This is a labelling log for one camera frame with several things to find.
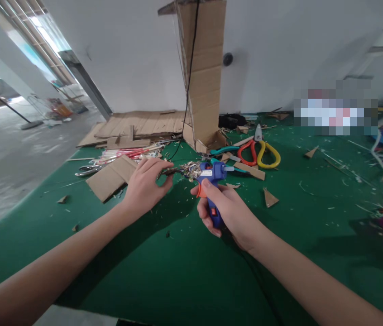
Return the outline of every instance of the concrete floor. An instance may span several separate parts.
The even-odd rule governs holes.
[[[82,99],[89,112],[50,128],[21,130],[25,122],[6,106],[0,108],[0,220],[75,152],[96,122],[105,121],[87,96]],[[30,121],[41,119],[23,98],[11,106]]]

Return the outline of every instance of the orange trigger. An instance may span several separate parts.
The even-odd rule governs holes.
[[[197,191],[197,196],[196,196],[196,198],[198,198],[198,197],[200,197],[200,198],[206,198],[206,193],[205,193],[205,191],[204,191],[204,188],[202,188],[201,183],[199,183],[199,188],[198,188],[198,191]]]

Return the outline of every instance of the pixelated blur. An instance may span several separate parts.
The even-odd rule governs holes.
[[[369,97],[370,89],[370,80],[310,82],[296,91],[294,125],[314,135],[377,135],[378,100]]]

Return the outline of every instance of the hand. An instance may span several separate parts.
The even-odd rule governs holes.
[[[219,209],[220,215],[225,225],[231,231],[237,244],[245,250],[249,250],[249,239],[254,233],[254,229],[261,228],[263,225],[253,215],[238,193],[227,186],[219,185],[219,188],[213,186],[208,179],[202,181],[202,187],[205,193]],[[199,186],[190,190],[192,195],[197,195]],[[208,200],[201,198],[197,211],[202,222],[207,229],[217,237],[222,236],[219,229],[214,228],[213,221],[210,218]]]
[[[135,220],[150,211],[172,187],[173,174],[167,177],[161,187],[155,183],[158,174],[171,167],[173,163],[159,158],[143,158],[140,161],[129,180],[127,193],[121,203],[135,216]]]

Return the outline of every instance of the green mat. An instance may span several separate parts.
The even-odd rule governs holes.
[[[325,271],[383,310],[383,234],[369,225],[367,210],[383,205],[383,171],[368,151],[367,137],[309,136],[283,122],[267,120],[264,139],[282,157],[279,170],[266,180],[236,174],[238,193],[274,233]],[[233,142],[247,135],[228,134]],[[358,183],[324,161],[319,145],[374,184]],[[178,144],[166,147],[170,156]],[[101,151],[78,150],[74,158]],[[197,160],[182,143],[175,165]],[[272,159],[265,155],[266,163]],[[85,162],[65,162],[0,222],[0,282],[70,237],[121,201],[116,195],[102,204],[85,182],[74,176]],[[63,293],[58,304],[155,325],[275,325],[268,300],[286,325],[314,321],[279,282],[229,239],[211,235],[200,221],[194,185],[174,177],[174,187],[152,212],[119,234]],[[262,188],[280,201],[265,207]],[[69,195],[66,204],[57,204]]]

